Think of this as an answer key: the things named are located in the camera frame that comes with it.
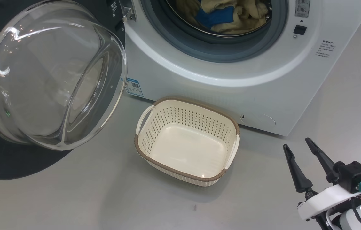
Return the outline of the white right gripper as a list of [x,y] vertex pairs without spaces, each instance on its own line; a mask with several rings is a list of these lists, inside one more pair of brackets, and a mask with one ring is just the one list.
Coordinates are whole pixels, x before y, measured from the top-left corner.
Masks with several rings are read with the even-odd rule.
[[[321,164],[328,183],[338,183],[338,173],[334,171],[334,162],[322,151],[315,142],[307,137],[305,142],[308,145],[311,153],[317,157]],[[283,145],[284,154],[291,173],[296,192],[305,193],[312,188],[312,182],[306,178],[300,167],[295,161],[295,156],[287,144]],[[360,192],[350,193],[340,185],[331,186],[321,193],[310,197],[308,200],[300,204],[297,209],[302,220],[309,219],[324,211],[334,208],[336,205],[344,201],[360,195]]]

